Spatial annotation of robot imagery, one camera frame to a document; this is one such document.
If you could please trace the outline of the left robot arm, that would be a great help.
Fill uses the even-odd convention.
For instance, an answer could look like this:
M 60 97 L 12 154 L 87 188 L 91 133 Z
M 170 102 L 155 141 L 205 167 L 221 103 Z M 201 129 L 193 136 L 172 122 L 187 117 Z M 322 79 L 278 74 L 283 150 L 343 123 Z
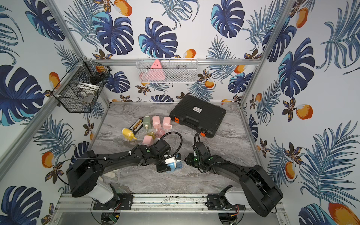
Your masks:
M 85 152 L 67 170 L 66 175 L 74 198 L 88 196 L 104 208 L 115 208 L 120 200 L 113 186 L 99 181 L 99 177 L 132 166 L 156 165 L 157 172 L 163 173 L 176 168 L 181 161 L 181 154 L 170 154 L 171 147 L 163 139 L 151 146 L 136 145 L 132 150 L 114 154 L 95 154 Z

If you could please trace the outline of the blue pencil sharpener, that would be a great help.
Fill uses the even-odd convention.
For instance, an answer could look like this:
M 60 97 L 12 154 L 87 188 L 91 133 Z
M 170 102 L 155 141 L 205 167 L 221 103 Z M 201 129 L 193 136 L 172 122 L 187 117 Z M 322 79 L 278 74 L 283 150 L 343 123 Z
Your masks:
M 168 172 L 174 172 L 182 169 L 182 162 L 180 160 L 167 160 L 165 165 L 167 165 Z

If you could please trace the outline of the green pencil sharpener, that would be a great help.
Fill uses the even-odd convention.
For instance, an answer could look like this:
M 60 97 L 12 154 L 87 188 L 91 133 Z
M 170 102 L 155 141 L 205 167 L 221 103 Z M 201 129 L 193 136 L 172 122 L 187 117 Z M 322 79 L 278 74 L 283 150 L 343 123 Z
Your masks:
M 142 121 L 142 125 L 146 130 L 149 130 L 152 128 L 152 120 L 150 116 L 145 116 Z

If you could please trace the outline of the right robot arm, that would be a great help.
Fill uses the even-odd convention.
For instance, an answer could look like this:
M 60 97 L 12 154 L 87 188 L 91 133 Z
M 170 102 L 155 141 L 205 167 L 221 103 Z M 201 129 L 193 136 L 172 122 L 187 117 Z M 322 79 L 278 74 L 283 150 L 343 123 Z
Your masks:
M 259 216 L 268 216 L 283 198 L 278 185 L 261 166 L 239 166 L 221 156 L 212 155 L 203 142 L 195 142 L 193 149 L 194 152 L 185 158 L 185 163 L 202 172 L 222 175 L 239 183 L 249 206 Z

